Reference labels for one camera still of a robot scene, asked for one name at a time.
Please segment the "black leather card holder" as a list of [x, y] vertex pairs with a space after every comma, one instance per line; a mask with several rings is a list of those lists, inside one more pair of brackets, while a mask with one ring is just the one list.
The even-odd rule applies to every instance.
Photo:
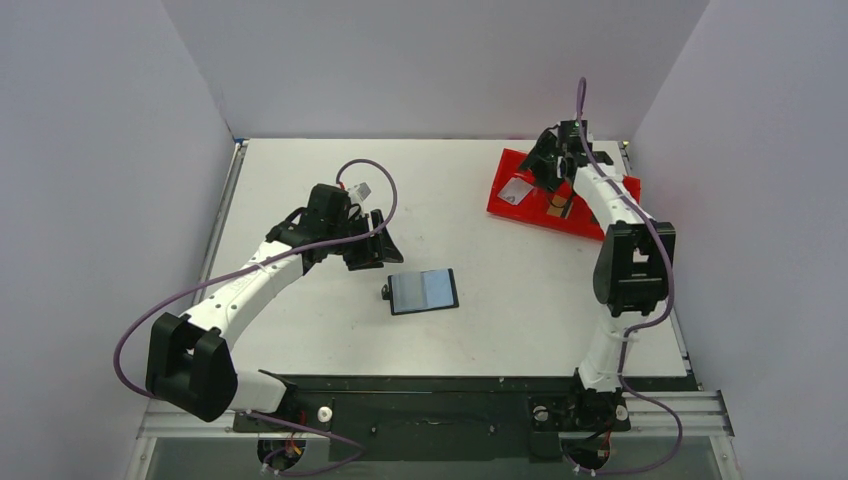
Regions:
[[389, 302], [394, 316], [459, 307], [452, 268], [389, 275], [381, 289], [381, 298]]

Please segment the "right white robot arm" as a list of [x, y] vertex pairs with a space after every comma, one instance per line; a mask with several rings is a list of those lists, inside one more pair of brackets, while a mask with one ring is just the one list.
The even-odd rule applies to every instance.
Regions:
[[583, 120], [570, 120], [545, 129], [518, 168], [548, 193], [569, 186], [604, 235], [593, 271], [593, 291], [604, 310], [577, 369], [583, 389], [563, 402], [566, 418], [578, 427], [603, 415], [598, 393], [621, 388], [636, 325], [667, 301], [676, 240], [670, 223], [654, 220], [638, 205], [609, 156], [593, 152], [586, 127]]

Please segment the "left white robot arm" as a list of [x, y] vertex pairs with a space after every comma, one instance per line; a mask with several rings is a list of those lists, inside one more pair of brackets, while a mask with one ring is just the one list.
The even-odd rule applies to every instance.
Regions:
[[318, 184], [308, 203], [273, 226], [244, 264], [181, 315], [164, 313], [151, 328], [145, 387], [153, 396], [211, 422], [228, 410], [258, 411], [272, 429], [291, 427], [298, 402], [284, 381], [239, 370], [231, 351], [250, 323], [287, 286], [330, 255], [348, 270], [381, 268], [404, 258], [378, 209], [365, 212], [366, 183]]

